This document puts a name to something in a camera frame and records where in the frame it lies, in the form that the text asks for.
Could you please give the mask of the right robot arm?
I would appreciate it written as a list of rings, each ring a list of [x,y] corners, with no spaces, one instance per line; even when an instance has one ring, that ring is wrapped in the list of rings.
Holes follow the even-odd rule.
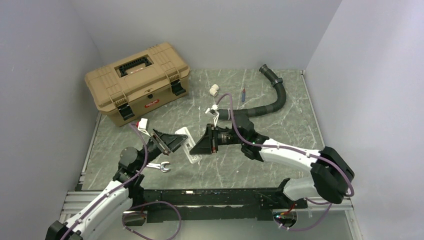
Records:
[[[189,153],[211,155],[220,146],[239,144],[241,152],[251,160],[309,172],[308,177],[285,178],[280,183],[275,191],[275,200],[282,208],[315,197],[331,204],[340,204],[348,196],[348,188],[355,174],[334,148],[326,146],[316,150],[290,146],[258,133],[254,127],[254,123],[243,114],[235,116],[231,128],[209,123],[204,135]]]

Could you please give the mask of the tan plastic toolbox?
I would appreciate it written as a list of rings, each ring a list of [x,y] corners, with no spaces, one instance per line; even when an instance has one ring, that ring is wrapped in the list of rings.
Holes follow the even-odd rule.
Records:
[[[168,42],[154,45],[84,77],[98,111],[117,127],[189,93],[191,68]]]

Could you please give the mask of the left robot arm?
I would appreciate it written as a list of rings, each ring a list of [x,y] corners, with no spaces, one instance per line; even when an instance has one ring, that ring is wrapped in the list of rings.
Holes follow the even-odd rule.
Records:
[[[187,134],[153,130],[142,149],[126,147],[120,153],[118,169],[106,188],[87,206],[65,222],[55,221],[47,240],[96,240],[126,210],[137,210],[144,203],[143,169],[160,155],[185,147]]]

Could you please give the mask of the white remote control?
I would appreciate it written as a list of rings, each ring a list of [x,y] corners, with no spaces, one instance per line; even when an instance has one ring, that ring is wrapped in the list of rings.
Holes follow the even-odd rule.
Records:
[[[191,164],[199,163],[203,159],[203,157],[198,154],[190,154],[190,150],[195,146],[195,142],[188,128],[182,127],[175,131],[175,134],[187,136],[187,139],[181,144],[181,148],[183,149],[187,159]]]

